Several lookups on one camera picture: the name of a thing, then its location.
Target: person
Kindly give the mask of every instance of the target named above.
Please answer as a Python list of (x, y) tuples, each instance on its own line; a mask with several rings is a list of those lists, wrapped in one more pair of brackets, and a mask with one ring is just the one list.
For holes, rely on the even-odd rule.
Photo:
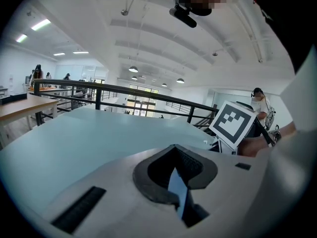
[(52, 76), (49, 72), (46, 74), (46, 79), (52, 79)]
[(46, 74), (46, 79), (52, 79), (52, 76), (51, 76), (51, 74), (49, 72)]
[(31, 80), (30, 80), (30, 85), (33, 87), (34, 79), (40, 79), (40, 78), (43, 78), (43, 72), (42, 72), (42, 69), (41, 69), (41, 65), (38, 64), (35, 67), (34, 73), (32, 74), (32, 77), (31, 77)]
[[(215, 3), (224, 0), (176, 0), (198, 15), (209, 15)], [(308, 54), (316, 47), (316, 22), (308, 8), (314, 8), (315, 0), (254, 0), (259, 6), (266, 23), (271, 27), (282, 45), (285, 47), (293, 64), (295, 73), (301, 68)], [(279, 138), (296, 133), (294, 122), (278, 131)], [(270, 137), (277, 138), (273, 132)], [(255, 157), (257, 152), (268, 147), (263, 136), (245, 138), (239, 145), (243, 156)]]
[(63, 78), (64, 80), (70, 80), (70, 74), (66, 74), (66, 76)]
[(32, 75), (33, 75), (34, 71), (35, 70), (33, 69), (31, 75), (29, 76), (29, 81), (31, 81), (31, 78), (32, 78)]
[(260, 103), (259, 108), (256, 109), (256, 112), (259, 113), (257, 115), (257, 118), (259, 119), (261, 125), (264, 127), (265, 126), (265, 118), (271, 109), (271, 104), (270, 104), (268, 98), (266, 98), (266, 96), (264, 95), (261, 88), (259, 88), (259, 87), (255, 88), (253, 90), (252, 97), (254, 97)]

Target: sleeve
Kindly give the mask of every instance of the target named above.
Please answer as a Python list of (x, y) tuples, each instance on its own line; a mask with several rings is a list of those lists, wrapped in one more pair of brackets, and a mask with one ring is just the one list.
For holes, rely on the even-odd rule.
[(267, 105), (266, 105), (265, 99), (263, 99), (261, 101), (261, 110), (260, 110), (260, 112), (264, 112), (264, 113), (268, 114), (268, 109), (267, 109)]
[(31, 80), (30, 80), (30, 85), (32, 86), (34, 82), (34, 73), (32, 74)]

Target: woman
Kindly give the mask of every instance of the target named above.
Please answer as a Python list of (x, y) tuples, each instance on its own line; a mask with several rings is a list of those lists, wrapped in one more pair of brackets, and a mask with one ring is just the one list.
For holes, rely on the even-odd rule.
[(52, 79), (52, 76), (49, 72), (46, 74), (46, 79)]
[(43, 72), (42, 72), (42, 69), (41, 69), (41, 65), (38, 64), (36, 67), (35, 67), (35, 70), (32, 74), (32, 77), (31, 77), (31, 80), (30, 80), (30, 85), (33, 87), (33, 84), (34, 84), (34, 79), (42, 79), (43, 78)]
[(46, 79), (52, 79), (52, 76), (49, 72), (46, 74)]
[(70, 80), (70, 74), (66, 74), (66, 76), (63, 78), (64, 80)]

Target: railing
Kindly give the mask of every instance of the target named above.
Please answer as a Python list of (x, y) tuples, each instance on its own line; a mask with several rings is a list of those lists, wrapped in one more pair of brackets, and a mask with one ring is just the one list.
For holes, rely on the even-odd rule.
[[(211, 107), (207, 107), (198, 103), (190, 102), (190, 101), (185, 101), (177, 98), (173, 98), (171, 96), (166, 96), (162, 94), (156, 94), (156, 93), (150, 93), (146, 91), (141, 91), (137, 89), (132, 89), (132, 88), (127, 88), (127, 87), (121, 87), (121, 86), (116, 86), (116, 85), (106, 85), (106, 84), (99, 84), (99, 83), (91, 83), (91, 82), (84, 82), (84, 81), (74, 81), (74, 80), (57, 80), (57, 79), (35, 79), (34, 80), (34, 94), (37, 96), (49, 96), (52, 98), (56, 98), (56, 95), (50, 94), (50, 91), (40, 91), (40, 84), (47, 84), (47, 85), (64, 85), (64, 86), (71, 86), (72, 89), (71, 91), (71, 96), (59, 96), (61, 99), (66, 99), (66, 100), (71, 100), (72, 105), (71, 105), (71, 110), (73, 110), (73, 102), (82, 102), (82, 103), (92, 103), (96, 104), (96, 110), (100, 110), (100, 105), (106, 105), (110, 107), (118, 107), (118, 108), (124, 108), (124, 109), (133, 109), (133, 110), (142, 110), (142, 111), (149, 111), (149, 112), (154, 112), (154, 113), (160, 113), (160, 114), (169, 114), (169, 115), (177, 115), (177, 116), (185, 116), (187, 117), (187, 122), (190, 123), (192, 118), (202, 118), (206, 119), (209, 117), (202, 117), (202, 116), (195, 116), (194, 111), (195, 108), (198, 109), (203, 109), (203, 110), (208, 110), (208, 111), (214, 111), (218, 112), (218, 109), (214, 109)], [(87, 92), (95, 91), (96, 92), (96, 100), (92, 100), (89, 98), (76, 98), (77, 95), (75, 95), (75, 91), (81, 90), (85, 88), (85, 93), (84, 97), (87, 94)], [(58, 91), (65, 91), (65, 89), (57, 89), (56, 92)], [(182, 114), (182, 113), (174, 113), (174, 112), (167, 112), (163, 110), (152, 110), (152, 109), (143, 109), (143, 108), (137, 108), (137, 107), (130, 107), (130, 106), (125, 106), (125, 105), (119, 105), (115, 103), (107, 103), (102, 101), (102, 91), (109, 91), (113, 93), (121, 93), (121, 94), (128, 94), (128, 95), (135, 95), (135, 96), (141, 96), (141, 97), (146, 97), (146, 98), (151, 98), (155, 100), (160, 100), (160, 101), (166, 101), (166, 102), (172, 102), (175, 104), (179, 104), (182, 106), (188, 106), (190, 107), (189, 114)], [(67, 109), (61, 109), (57, 108), (60, 111), (66, 111), (69, 112), (70, 110)], [(41, 114), (36, 113), (37, 117), (37, 124), (40, 125), (42, 123), (41, 119)]]
[[(114, 92), (109, 92), (109, 91), (102, 91), (102, 95), (101, 95), (101, 100), (107, 100), (110, 98), (114, 98), (117, 97), (117, 93)], [(96, 100), (96, 92), (95, 90), (92, 90), (92, 94), (91, 94), (91, 100)]]
[(173, 103), (173, 102), (167, 102), (166, 105), (173, 109), (177, 109), (178, 111), (182, 111), (184, 113), (190, 112), (190, 106), (184, 106), (184, 105)]

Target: window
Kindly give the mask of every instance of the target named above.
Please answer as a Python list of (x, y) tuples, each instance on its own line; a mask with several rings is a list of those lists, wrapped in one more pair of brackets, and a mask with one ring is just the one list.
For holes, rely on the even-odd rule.
[[(149, 93), (159, 93), (159, 91), (156, 89), (151, 89), (151, 88), (138, 86), (138, 85), (130, 85), (130, 88), (149, 92)], [(127, 106), (155, 110), (156, 102), (157, 101), (155, 99), (150, 99), (150, 98), (141, 97), (141, 96), (128, 95)], [(135, 110), (133, 112), (133, 114), (135, 116), (143, 116), (143, 117), (153, 117), (154, 116), (154, 112), (144, 111), (144, 110), (141, 110), (141, 111)]]

